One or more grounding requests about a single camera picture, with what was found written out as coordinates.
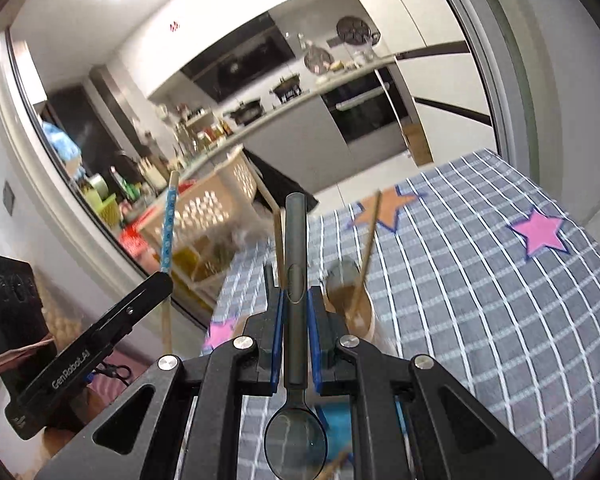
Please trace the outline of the dark transparent spoon large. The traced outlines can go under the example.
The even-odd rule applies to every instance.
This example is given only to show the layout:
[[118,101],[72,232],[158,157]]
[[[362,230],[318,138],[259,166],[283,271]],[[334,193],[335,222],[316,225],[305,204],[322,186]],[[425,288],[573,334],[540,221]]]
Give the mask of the dark transparent spoon large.
[[306,196],[286,198],[283,380],[286,399],[265,430],[265,457],[279,479],[314,479],[324,467],[326,434],[306,405],[309,379]]

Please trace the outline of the blue patterned chopstick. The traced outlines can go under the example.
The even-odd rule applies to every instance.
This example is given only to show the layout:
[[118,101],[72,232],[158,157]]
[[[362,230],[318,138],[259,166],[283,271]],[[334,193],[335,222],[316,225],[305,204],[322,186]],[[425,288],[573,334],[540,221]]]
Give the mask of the blue patterned chopstick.
[[[160,271],[168,275],[171,274],[172,268],[173,230],[176,201],[178,200],[178,180],[180,180],[180,173],[178,170],[173,170],[170,174],[168,188],[166,189],[166,203],[164,204]],[[173,350],[171,296],[167,296],[166,299],[163,300],[160,309],[162,350],[164,353],[171,353]]]

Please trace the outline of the chopstick in holder right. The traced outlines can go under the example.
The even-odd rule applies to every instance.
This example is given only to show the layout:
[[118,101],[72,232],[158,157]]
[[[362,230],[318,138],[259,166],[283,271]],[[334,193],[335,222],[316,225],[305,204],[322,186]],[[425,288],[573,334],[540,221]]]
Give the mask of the chopstick in holder right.
[[366,275],[368,272],[368,267],[370,266],[370,256],[372,255],[376,224],[379,216],[379,209],[381,204],[382,193],[377,190],[374,194],[373,208],[370,210],[370,214],[366,216],[368,220],[368,230],[366,235],[366,242],[363,252],[363,258],[360,267],[360,274],[358,274],[358,279],[355,282],[355,288],[353,291],[347,319],[350,321],[354,321],[358,316],[358,305],[360,304],[362,292],[366,280]]

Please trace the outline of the beige utensil holder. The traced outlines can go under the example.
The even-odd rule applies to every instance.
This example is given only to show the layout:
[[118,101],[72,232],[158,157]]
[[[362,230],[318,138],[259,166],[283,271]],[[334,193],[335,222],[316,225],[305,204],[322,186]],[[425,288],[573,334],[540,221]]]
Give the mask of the beige utensil holder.
[[344,318],[350,334],[373,344],[381,352],[396,356],[396,348],[384,334],[355,260],[334,261],[324,278],[326,308]]

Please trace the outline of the beige perforated storage cart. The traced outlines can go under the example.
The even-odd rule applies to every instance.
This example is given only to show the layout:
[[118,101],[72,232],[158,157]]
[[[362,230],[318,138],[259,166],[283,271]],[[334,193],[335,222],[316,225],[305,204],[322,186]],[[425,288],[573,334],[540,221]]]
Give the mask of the beige perforated storage cart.
[[236,252],[271,234],[254,206],[258,185],[241,146],[175,202],[172,273],[212,311]]

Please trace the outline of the bamboo chopstick upper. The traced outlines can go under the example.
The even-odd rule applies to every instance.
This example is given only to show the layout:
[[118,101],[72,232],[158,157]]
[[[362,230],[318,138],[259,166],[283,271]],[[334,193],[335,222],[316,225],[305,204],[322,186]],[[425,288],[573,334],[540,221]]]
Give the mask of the bamboo chopstick upper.
[[285,254],[284,254],[282,213],[280,212],[279,208],[275,208],[275,210],[273,211],[273,226],[274,226],[274,240],[275,240],[275,255],[276,255],[278,286],[280,289],[284,289],[285,285],[286,285],[286,282],[285,282]]

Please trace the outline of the black wok on stove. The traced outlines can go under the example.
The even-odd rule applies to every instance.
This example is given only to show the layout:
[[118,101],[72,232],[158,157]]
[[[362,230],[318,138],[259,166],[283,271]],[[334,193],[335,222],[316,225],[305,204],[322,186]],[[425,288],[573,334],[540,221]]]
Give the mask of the black wok on stove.
[[238,126],[249,125],[263,114],[264,109],[260,99],[240,102],[237,108],[224,113]]

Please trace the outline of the black built-in oven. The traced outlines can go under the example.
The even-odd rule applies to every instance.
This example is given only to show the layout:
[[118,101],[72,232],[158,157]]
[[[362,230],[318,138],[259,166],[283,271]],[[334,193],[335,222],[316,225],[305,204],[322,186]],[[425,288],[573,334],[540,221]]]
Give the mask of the black built-in oven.
[[408,117],[387,67],[340,84],[321,98],[347,144]]

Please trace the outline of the black pot on stove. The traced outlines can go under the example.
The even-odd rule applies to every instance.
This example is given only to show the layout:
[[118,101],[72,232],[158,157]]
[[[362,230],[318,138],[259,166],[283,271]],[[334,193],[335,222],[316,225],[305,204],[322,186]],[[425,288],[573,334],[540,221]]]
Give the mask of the black pot on stove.
[[302,95],[300,86],[300,75],[293,74],[287,78],[282,78],[274,88],[270,90],[276,99],[282,104]]

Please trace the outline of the black range hood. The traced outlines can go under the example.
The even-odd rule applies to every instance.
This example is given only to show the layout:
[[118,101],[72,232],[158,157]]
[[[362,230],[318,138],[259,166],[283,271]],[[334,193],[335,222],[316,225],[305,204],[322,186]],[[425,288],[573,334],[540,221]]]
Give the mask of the black range hood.
[[219,103],[293,59],[294,51],[265,12],[203,50],[180,72]]

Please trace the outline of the white upper cabinets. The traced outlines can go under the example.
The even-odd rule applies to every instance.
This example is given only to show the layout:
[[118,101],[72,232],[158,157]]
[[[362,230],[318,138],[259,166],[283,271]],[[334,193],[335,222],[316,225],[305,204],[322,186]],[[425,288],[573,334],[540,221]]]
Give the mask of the white upper cabinets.
[[143,96],[245,22],[288,0],[170,0],[134,32],[118,58]]

